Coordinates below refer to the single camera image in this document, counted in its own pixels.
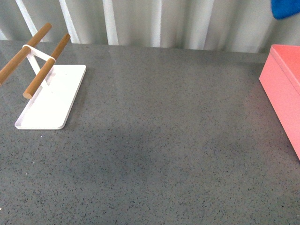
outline pink box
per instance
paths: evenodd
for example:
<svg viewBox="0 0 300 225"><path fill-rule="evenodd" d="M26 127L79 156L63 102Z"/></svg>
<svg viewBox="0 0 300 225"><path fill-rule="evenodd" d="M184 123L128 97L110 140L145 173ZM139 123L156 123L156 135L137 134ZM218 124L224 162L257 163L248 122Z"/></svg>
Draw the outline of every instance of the pink box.
<svg viewBox="0 0 300 225"><path fill-rule="evenodd" d="M300 46L272 45L259 80L300 159Z"/></svg>

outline white stand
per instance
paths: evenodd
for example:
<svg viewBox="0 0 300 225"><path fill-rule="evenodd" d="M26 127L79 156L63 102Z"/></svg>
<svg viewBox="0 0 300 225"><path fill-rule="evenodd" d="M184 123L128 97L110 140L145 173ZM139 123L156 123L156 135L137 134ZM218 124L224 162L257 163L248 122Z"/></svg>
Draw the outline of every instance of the white stand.
<svg viewBox="0 0 300 225"><path fill-rule="evenodd" d="M34 56L45 61L51 56L29 46L27 56L35 74L40 67ZM76 94L86 71L85 65L55 65L28 102L15 123L18 129L62 129L71 111Z"/></svg>

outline gray countertop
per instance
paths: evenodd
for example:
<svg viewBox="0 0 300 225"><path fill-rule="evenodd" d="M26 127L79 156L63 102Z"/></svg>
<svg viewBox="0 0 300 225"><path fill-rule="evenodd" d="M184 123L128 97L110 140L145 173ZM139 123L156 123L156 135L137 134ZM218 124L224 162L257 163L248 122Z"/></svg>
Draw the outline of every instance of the gray countertop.
<svg viewBox="0 0 300 225"><path fill-rule="evenodd" d="M0 68L23 44L0 41ZM68 44L57 64L87 72L65 127L36 131L14 127L25 60L0 87L0 224L300 224L266 57Z"/></svg>

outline curtain fold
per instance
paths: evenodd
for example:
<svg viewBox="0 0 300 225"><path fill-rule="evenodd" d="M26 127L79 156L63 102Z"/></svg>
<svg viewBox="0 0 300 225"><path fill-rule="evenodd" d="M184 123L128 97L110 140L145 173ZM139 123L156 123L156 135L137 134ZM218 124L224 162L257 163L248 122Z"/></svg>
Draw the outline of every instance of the curtain fold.
<svg viewBox="0 0 300 225"><path fill-rule="evenodd" d="M269 0L2 0L0 39L266 53L300 45L300 15L273 18Z"/></svg>

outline blue cloth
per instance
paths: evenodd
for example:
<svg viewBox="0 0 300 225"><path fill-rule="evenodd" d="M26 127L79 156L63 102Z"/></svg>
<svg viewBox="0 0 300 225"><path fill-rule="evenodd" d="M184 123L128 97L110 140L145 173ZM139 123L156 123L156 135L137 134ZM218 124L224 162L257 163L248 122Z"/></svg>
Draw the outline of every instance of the blue cloth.
<svg viewBox="0 0 300 225"><path fill-rule="evenodd" d="M284 19L300 12L300 0L271 0L275 19Z"/></svg>

